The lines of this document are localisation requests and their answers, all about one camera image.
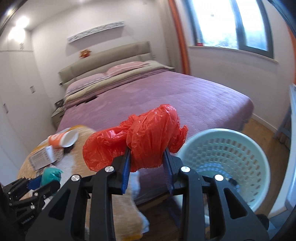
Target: nightstand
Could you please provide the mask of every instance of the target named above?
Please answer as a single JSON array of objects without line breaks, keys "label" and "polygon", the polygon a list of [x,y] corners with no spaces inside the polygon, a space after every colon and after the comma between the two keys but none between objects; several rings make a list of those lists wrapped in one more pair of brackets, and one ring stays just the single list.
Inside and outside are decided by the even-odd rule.
[{"label": "nightstand", "polygon": [[66,109],[64,107],[57,108],[52,114],[52,123],[58,128],[59,124],[65,114]]}]

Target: headboard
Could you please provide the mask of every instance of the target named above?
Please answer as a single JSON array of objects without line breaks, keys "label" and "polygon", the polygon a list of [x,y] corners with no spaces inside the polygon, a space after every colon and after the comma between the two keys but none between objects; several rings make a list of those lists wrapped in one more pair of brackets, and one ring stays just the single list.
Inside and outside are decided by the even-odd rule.
[{"label": "headboard", "polygon": [[109,68],[131,61],[152,60],[150,43],[148,41],[122,45],[105,50],[63,68],[59,75],[61,84],[67,88],[71,83],[82,78],[104,73]]}]

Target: door handle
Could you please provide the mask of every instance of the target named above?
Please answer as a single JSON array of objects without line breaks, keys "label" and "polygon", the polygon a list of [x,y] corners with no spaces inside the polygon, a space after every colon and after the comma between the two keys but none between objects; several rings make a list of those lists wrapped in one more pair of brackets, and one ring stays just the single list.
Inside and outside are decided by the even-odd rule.
[{"label": "door handle", "polygon": [[7,108],[5,103],[3,104],[3,107],[4,107],[5,111],[6,111],[6,114],[8,114],[8,108]]}]

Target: laundry basket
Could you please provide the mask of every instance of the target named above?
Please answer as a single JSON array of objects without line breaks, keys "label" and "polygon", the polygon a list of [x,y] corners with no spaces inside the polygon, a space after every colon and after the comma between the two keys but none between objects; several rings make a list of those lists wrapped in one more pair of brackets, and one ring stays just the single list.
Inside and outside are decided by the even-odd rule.
[{"label": "laundry basket", "polygon": [[202,131],[186,141],[177,156],[203,176],[222,174],[236,180],[235,189],[254,212],[266,197],[270,183],[268,160],[261,147],[240,132]]}]

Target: purple bedspread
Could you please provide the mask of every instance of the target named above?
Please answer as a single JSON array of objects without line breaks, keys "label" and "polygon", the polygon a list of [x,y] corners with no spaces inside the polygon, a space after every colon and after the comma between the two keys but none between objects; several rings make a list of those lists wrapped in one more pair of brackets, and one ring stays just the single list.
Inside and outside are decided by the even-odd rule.
[{"label": "purple bedspread", "polygon": [[[166,71],[116,87],[90,102],[67,109],[58,131],[79,124],[103,130],[160,104],[176,108],[181,125],[188,126],[187,138],[210,128],[240,130],[254,109],[250,98],[233,89]],[[140,184],[137,204],[164,193],[163,168],[141,169]]]}]

